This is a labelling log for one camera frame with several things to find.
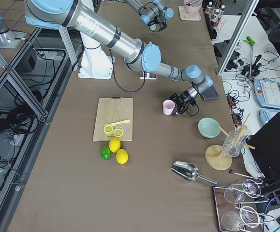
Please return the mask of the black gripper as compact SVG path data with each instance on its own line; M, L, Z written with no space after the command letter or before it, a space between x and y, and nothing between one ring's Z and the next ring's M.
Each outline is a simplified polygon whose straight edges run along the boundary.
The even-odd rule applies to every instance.
M156 30L156 24L160 26L159 31L165 30L167 28L166 19L163 16L155 16L148 22L150 30Z
M187 111L187 104L194 106L194 97L187 90L180 95L174 93L169 99L177 105L172 112L173 116L184 114Z

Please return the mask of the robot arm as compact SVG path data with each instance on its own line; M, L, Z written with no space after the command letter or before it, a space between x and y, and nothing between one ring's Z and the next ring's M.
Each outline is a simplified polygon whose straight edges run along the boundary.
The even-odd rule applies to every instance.
M174 16L174 10L167 7L163 0L152 0L145 5L138 0L127 0L126 3L139 14L152 32L166 29L167 20Z
M189 103L195 105L198 95L204 100L219 98L212 79L202 74L198 66L181 70L162 63L157 45L131 38L80 0L27 0L25 18L29 25L39 28L72 27L123 56L131 71L153 73L175 81L191 81L191 88L180 95L170 96L177 105L176 114L183 114Z

